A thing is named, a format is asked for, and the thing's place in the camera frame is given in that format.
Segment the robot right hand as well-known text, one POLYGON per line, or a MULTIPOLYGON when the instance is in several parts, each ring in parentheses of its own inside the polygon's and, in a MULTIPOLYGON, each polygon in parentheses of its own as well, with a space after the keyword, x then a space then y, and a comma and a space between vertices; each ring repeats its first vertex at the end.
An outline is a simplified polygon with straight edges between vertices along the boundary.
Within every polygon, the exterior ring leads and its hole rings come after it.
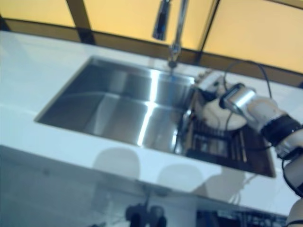
POLYGON ((206 101, 220 98, 226 92, 223 74, 215 70, 206 70, 198 74, 194 85, 206 101))

